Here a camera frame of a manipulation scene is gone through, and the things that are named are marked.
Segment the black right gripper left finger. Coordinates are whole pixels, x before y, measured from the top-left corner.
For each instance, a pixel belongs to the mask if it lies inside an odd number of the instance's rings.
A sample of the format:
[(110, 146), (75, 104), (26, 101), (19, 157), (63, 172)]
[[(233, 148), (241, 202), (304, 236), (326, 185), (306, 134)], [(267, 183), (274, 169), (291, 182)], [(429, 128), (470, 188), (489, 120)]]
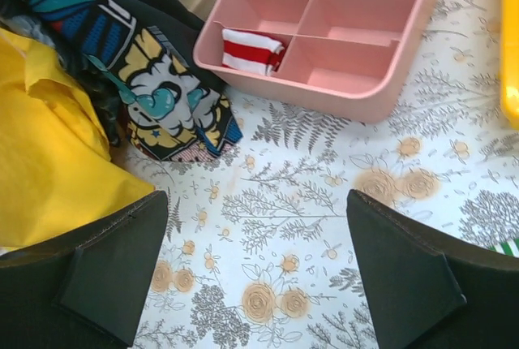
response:
[(3, 348), (129, 348), (165, 235), (168, 197), (1, 257)]

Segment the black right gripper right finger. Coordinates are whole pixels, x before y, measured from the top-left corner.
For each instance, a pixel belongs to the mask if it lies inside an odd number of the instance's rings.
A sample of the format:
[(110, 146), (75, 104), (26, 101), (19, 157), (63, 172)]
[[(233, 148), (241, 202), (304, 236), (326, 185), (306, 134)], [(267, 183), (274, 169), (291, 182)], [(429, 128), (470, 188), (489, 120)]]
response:
[(347, 220), (379, 347), (518, 346), (518, 258), (416, 222), (355, 189)]

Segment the yellow shorts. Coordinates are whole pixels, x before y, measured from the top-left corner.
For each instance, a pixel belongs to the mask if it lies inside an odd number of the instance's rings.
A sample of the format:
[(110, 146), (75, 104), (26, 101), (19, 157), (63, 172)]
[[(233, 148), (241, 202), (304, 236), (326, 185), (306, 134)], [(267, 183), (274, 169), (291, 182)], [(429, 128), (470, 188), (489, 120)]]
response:
[(86, 92), (47, 45), (1, 31), (1, 251), (103, 218), (153, 191), (111, 161)]

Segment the colourful comic print shorts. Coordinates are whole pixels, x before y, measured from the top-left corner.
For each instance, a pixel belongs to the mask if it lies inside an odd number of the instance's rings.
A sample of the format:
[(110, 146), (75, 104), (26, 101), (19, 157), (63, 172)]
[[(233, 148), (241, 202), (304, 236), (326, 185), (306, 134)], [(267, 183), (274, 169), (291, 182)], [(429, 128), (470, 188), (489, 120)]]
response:
[(118, 123), (162, 162), (209, 162), (242, 139), (224, 91), (202, 85), (113, 0), (22, 0), (116, 86)]

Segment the green white striped cloth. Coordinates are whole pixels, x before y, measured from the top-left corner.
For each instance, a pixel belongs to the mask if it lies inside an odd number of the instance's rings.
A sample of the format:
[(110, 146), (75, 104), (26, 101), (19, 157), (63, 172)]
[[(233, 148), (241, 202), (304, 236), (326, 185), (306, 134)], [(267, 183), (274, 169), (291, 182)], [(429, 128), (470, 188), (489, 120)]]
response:
[(519, 239), (510, 239), (502, 243), (490, 246), (490, 249), (494, 252), (504, 254), (507, 256), (519, 257)]

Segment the floral table mat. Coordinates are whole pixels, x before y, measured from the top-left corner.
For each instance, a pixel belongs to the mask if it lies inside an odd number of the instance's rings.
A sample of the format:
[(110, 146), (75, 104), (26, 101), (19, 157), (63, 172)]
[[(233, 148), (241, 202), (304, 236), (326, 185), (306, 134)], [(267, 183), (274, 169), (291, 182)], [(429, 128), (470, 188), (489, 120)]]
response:
[(439, 0), (392, 116), (364, 126), (230, 91), (243, 139), (208, 163), (118, 163), (169, 196), (138, 348), (374, 348), (347, 221), (356, 187), (479, 246), (518, 236), (500, 112), (500, 0)]

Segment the pink compartment organizer box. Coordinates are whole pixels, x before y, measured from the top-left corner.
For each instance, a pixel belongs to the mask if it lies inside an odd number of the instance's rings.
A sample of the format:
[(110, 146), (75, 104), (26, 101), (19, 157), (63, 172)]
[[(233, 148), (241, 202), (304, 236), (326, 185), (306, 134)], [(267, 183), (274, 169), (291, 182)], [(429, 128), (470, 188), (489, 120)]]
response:
[[(396, 105), (436, 1), (217, 0), (194, 60), (245, 93), (378, 123)], [(225, 67), (226, 28), (282, 41), (278, 70)]]

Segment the red white striped sock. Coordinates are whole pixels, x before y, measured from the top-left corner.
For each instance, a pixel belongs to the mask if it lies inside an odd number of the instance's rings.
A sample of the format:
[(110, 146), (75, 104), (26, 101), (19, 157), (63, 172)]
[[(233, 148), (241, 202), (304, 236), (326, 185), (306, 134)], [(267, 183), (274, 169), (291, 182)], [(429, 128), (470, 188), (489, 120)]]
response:
[(222, 29), (222, 66), (255, 75), (270, 76), (281, 65), (285, 45), (253, 32)]

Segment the yellow plastic tray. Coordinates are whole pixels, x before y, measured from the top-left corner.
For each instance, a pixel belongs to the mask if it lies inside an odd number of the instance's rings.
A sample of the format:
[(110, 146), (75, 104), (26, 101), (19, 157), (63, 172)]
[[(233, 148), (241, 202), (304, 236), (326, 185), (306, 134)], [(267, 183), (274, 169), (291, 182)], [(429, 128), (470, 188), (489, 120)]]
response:
[(500, 103), (504, 116), (518, 129), (518, 0), (501, 0)]

